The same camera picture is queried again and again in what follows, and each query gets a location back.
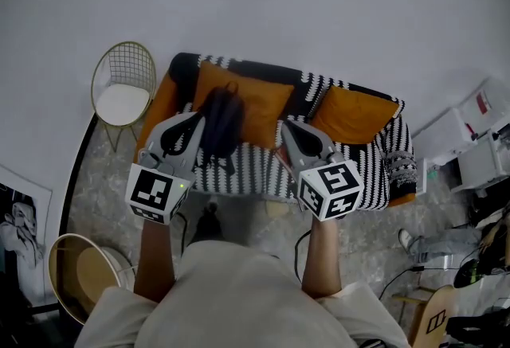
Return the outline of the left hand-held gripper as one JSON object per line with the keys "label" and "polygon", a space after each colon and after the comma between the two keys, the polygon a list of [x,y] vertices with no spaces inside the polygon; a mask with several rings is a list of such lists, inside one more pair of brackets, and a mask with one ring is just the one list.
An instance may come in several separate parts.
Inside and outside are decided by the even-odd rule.
{"label": "left hand-held gripper", "polygon": [[194,161],[204,127],[200,113],[177,114],[155,125],[127,181],[125,202],[136,216],[171,222],[196,180]]}

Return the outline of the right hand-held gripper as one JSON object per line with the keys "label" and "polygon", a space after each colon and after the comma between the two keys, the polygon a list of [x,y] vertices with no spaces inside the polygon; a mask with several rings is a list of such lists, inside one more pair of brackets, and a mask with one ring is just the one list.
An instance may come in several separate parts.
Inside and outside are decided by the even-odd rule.
{"label": "right hand-held gripper", "polygon": [[300,207],[319,221],[341,219],[356,210],[363,179],[355,162],[334,151],[330,137],[310,124],[284,122],[281,134]]}

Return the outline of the orange sofa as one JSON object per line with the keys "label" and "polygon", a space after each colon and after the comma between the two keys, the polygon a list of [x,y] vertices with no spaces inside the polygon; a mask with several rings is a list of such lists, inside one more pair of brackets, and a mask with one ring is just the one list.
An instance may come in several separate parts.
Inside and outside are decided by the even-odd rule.
{"label": "orange sofa", "polygon": [[[148,113],[145,117],[143,129],[140,133],[140,137],[138,139],[137,145],[138,147],[144,147],[145,142],[147,141],[147,138],[149,134],[151,133],[152,129],[155,127],[156,124],[161,123],[165,119],[169,119],[170,117],[177,115],[179,113],[185,113],[180,112],[177,109],[177,84],[169,77],[168,71],[163,78],[159,89],[155,95],[154,101],[152,105],[150,106]],[[273,150],[274,152],[276,149],[281,145],[281,126],[282,123],[287,120],[284,117],[284,111],[280,115],[280,118],[278,119],[277,123],[277,133],[276,133],[276,147],[270,150]],[[202,157],[197,157],[195,164],[198,159],[202,160]]]}

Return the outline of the black backpack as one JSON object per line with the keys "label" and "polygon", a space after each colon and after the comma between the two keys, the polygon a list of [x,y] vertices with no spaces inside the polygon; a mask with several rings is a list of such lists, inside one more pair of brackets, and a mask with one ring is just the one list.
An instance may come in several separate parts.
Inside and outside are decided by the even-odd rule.
{"label": "black backpack", "polygon": [[200,147],[202,165],[216,165],[229,177],[235,173],[231,156],[241,142],[245,103],[238,95],[238,83],[213,88],[199,108],[205,117]]}

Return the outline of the person's left forearm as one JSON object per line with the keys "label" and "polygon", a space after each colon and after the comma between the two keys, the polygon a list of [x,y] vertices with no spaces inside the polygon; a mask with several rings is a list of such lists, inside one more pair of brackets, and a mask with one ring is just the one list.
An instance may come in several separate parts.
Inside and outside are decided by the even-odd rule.
{"label": "person's left forearm", "polygon": [[174,284],[170,228],[153,221],[145,221],[133,291],[160,303]]}

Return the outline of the person's right forearm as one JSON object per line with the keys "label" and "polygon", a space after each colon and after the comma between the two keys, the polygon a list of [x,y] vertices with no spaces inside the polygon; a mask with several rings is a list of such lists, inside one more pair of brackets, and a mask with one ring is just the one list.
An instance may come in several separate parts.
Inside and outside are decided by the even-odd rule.
{"label": "person's right forearm", "polygon": [[302,291],[313,299],[334,295],[342,289],[337,221],[319,221],[312,218],[301,284]]}

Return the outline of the orange cushion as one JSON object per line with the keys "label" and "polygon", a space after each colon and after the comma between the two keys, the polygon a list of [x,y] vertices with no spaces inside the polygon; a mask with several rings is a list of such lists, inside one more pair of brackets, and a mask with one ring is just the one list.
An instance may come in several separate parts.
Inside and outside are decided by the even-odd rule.
{"label": "orange cushion", "polygon": [[392,100],[331,87],[322,99],[311,125],[333,142],[368,144],[390,122],[399,104]]}
{"label": "orange cushion", "polygon": [[192,109],[198,110],[216,87],[234,88],[244,102],[245,120],[241,140],[261,148],[275,148],[278,119],[294,87],[240,76],[203,61],[198,73]]}

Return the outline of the white seat cushion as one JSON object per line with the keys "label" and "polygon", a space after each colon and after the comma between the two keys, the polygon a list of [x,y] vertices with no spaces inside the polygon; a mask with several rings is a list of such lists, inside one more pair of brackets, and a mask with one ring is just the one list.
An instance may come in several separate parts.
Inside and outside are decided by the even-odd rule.
{"label": "white seat cushion", "polygon": [[96,101],[96,113],[106,123],[122,127],[134,123],[150,100],[149,92],[127,84],[108,86]]}

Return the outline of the person's leg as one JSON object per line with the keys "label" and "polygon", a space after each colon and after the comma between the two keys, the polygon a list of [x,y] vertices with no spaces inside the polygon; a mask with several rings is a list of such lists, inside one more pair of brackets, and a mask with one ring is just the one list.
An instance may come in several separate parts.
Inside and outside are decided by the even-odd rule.
{"label": "person's leg", "polygon": [[194,235],[189,245],[205,240],[225,240],[221,222],[216,214],[217,211],[217,201],[215,199],[209,200],[202,210],[202,215],[198,219]]}

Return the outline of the white shelf unit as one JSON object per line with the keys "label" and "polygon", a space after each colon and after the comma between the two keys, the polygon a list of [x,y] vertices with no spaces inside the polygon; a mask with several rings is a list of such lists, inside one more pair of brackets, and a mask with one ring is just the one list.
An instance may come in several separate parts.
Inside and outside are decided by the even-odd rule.
{"label": "white shelf unit", "polygon": [[[482,115],[476,94],[485,90],[491,110]],[[417,192],[426,192],[429,170],[457,162],[462,190],[480,192],[510,177],[510,82],[485,79],[458,105],[444,111],[413,137]]]}

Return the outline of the person's cream shirt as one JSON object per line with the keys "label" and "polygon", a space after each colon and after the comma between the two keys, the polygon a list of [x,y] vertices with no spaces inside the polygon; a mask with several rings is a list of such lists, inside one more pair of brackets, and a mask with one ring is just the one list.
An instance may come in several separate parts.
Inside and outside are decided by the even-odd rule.
{"label": "person's cream shirt", "polygon": [[410,348],[364,282],[313,299],[277,258],[237,244],[189,246],[159,303],[106,289],[75,348]]}

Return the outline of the black and white poster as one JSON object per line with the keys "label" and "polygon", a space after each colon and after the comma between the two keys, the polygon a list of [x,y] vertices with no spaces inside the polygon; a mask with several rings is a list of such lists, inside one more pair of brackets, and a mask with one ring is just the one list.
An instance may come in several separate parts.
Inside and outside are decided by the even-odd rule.
{"label": "black and white poster", "polygon": [[0,244],[17,257],[18,286],[34,306],[50,301],[45,230],[52,191],[0,165]]}

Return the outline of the red and white box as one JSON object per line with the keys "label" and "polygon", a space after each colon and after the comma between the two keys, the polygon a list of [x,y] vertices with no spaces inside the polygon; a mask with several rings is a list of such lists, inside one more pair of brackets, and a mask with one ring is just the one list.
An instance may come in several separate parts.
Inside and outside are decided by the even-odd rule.
{"label": "red and white box", "polygon": [[488,101],[485,90],[480,90],[476,94],[476,102],[477,102],[479,111],[482,115],[485,115],[486,113],[488,113],[491,110],[491,105]]}

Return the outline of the black and green device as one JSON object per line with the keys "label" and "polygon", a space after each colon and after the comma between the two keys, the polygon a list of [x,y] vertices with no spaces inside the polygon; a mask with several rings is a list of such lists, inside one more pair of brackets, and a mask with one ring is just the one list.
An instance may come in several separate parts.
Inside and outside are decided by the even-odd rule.
{"label": "black and green device", "polygon": [[490,267],[481,260],[469,260],[462,264],[455,275],[453,286],[457,289],[468,287],[491,272]]}

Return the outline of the wooden skateboard deck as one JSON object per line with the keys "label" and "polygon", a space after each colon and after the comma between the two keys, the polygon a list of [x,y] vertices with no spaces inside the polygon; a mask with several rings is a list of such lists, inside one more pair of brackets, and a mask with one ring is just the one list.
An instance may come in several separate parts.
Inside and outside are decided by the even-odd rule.
{"label": "wooden skateboard deck", "polygon": [[439,348],[446,326],[454,314],[457,290],[445,285],[435,290],[426,302],[417,305],[409,343],[412,348]]}

